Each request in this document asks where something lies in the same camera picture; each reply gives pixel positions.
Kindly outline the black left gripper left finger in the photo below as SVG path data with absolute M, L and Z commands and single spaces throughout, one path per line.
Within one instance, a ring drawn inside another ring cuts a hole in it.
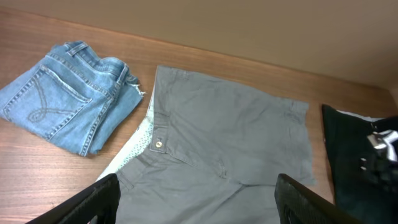
M 108 174 L 27 224 L 113 224 L 120 197 L 117 175 Z

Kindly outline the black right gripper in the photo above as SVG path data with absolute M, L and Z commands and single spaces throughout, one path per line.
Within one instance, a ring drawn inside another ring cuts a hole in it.
M 390 161 L 386 152 L 372 152 L 359 159 L 363 179 L 390 193 L 397 193 L 397 162 Z

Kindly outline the grey cotton shorts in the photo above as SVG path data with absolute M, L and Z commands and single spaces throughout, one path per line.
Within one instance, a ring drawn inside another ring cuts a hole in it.
M 117 223 L 278 223 L 279 174 L 315 182 L 308 105 L 158 66 L 150 142 L 116 169 Z

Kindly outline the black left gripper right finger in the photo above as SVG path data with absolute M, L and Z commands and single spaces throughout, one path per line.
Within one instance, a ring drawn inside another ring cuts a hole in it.
M 361 224 L 287 174 L 279 174 L 274 192 L 281 224 Z

